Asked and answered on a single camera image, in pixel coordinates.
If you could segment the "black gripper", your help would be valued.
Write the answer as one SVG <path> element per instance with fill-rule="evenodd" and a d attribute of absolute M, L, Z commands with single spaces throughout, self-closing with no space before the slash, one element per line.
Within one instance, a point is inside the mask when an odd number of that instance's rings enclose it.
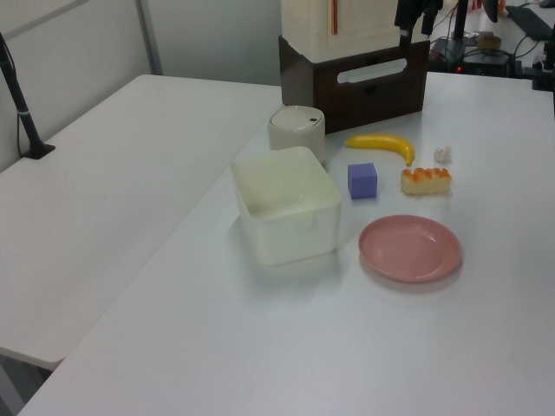
<path fill-rule="evenodd" d="M 442 0 L 398 0 L 395 13 L 395 26 L 400 30 L 400 46 L 410 46 L 412 27 L 423 15 L 421 33 L 430 36 L 434 29 L 434 20 L 443 8 Z"/>

